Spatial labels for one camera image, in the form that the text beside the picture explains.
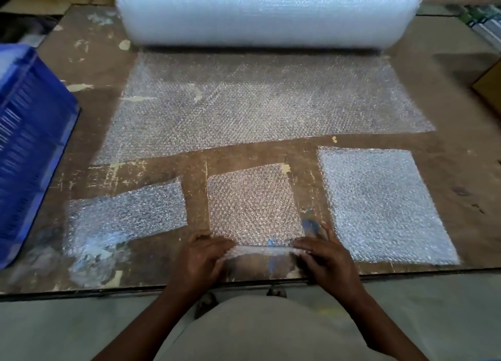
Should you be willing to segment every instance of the floor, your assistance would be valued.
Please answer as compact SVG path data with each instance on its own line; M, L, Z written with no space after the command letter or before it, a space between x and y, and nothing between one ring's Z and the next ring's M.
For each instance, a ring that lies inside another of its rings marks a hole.
M501 359L501 274L417 277L366 283L367 290L431 361ZM330 317L346 331L356 327L341 306L317 286L287 287L288 299ZM216 290L219 301L266 294L266 288ZM153 299L81 298L0 303L2 359L87 361ZM192 321L193 308L160 353Z

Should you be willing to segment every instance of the blue basket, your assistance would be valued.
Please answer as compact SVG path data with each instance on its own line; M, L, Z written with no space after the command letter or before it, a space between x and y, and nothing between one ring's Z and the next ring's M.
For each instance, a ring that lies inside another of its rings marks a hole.
M28 45L0 45L0 269L16 258L80 108Z

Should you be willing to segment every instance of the forearm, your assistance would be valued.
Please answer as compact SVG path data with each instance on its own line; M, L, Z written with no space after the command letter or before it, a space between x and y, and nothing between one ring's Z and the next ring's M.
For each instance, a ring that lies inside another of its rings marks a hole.
M368 293L343 306L369 348L392 356L398 361L428 361Z
M165 289L93 361L153 360L167 335L190 307L183 296Z

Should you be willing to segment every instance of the wooden table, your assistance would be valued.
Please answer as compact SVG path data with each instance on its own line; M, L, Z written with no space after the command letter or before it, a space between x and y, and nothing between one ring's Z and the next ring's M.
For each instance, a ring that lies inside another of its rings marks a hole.
M389 275L501 267L501 130L498 118L469 89L499 55L453 17L416 17L404 38L386 54L410 97L436 126L418 134L338 135L248 143L191 153L92 166L119 105L137 49L120 19L99 25L111 7L72 7L39 54L75 92L82 113L31 233L17 260L0 271L6 299L158 288L187 236L208 228L207 176L271 163L286 163L302 211L329 218L316 157L318 146L408 149L461 258L459 266L359 263L360 274ZM116 195L182 177L188 226L128 243L128 262L116 265L98 289L69 279L75 261L63 255L65 204L69 199ZM222 282L269 283L303 278L288 256L241 256L228 262Z

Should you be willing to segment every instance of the unrolled bubble wrap sheet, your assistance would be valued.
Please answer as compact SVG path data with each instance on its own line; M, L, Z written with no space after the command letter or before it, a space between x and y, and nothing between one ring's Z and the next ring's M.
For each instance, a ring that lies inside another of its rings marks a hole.
M319 148L336 234L357 261L458 264L405 150Z
M284 254L284 247L304 235L280 164L211 176L207 196L211 231L243 245L232 254Z
M433 125L379 56L140 52L94 162L429 130Z
M68 235L63 250L69 256L88 252L89 244L114 248L119 242L187 225L179 179L114 197L71 200L67 216Z
M421 0L116 0L137 44L378 48Z

